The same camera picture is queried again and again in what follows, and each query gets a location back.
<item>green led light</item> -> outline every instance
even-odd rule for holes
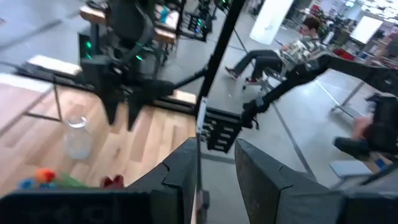
[[[86,42],[86,46],[87,46],[88,48],[91,48],[93,45],[91,44],[91,42]]]

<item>orange toy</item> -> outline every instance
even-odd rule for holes
[[[47,184],[54,180],[55,172],[52,169],[40,168],[35,173],[35,179],[40,184]]]

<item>glass jar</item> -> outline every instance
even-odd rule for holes
[[[72,117],[66,122],[65,150],[72,159],[86,159],[91,151],[91,136],[85,117]]]

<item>red shoe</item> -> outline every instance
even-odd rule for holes
[[[225,67],[225,70],[231,78],[233,78],[234,80],[238,79],[238,75],[235,74],[232,68]]]
[[[122,175],[117,175],[113,180],[109,177],[104,177],[101,179],[101,183],[99,185],[101,189],[123,189],[124,188],[124,179]]]

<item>gray floor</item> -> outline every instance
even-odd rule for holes
[[[83,1],[79,0],[0,0],[0,17],[6,20],[0,26],[0,60],[22,63],[36,54],[42,54],[77,63],[76,33],[88,25],[77,14],[82,4]],[[184,38],[180,40],[177,53],[162,70],[163,79],[176,82],[206,64],[225,18],[222,12],[218,12],[217,16],[214,33],[208,37],[207,43]],[[239,17],[236,25],[238,35],[231,37],[220,68],[234,65],[245,54],[244,48],[278,48],[276,43],[265,46],[251,40],[249,33],[253,24],[252,17],[245,14]],[[288,43],[297,36],[295,31],[281,29],[276,39]],[[249,75],[251,69],[249,67],[245,74]],[[11,70],[0,66],[0,72]],[[274,107],[261,114],[259,131],[246,129],[239,137],[295,170],[312,172],[319,183],[331,186],[338,178],[328,163],[337,159],[352,159],[331,143],[335,136],[349,135],[352,119],[341,113],[330,114],[329,110],[336,101],[342,101],[358,82],[330,70],[317,81],[287,93]],[[182,89],[197,94],[201,83],[202,80],[197,80]],[[223,69],[219,69],[209,97],[210,106],[240,112],[241,105],[259,93],[256,87],[241,92],[241,85],[241,80],[232,81]],[[370,87],[364,87],[352,101],[353,106],[364,111],[363,96],[372,91]],[[211,193],[209,223],[248,223],[233,165],[233,150],[229,154],[207,150],[203,153],[203,182]]]

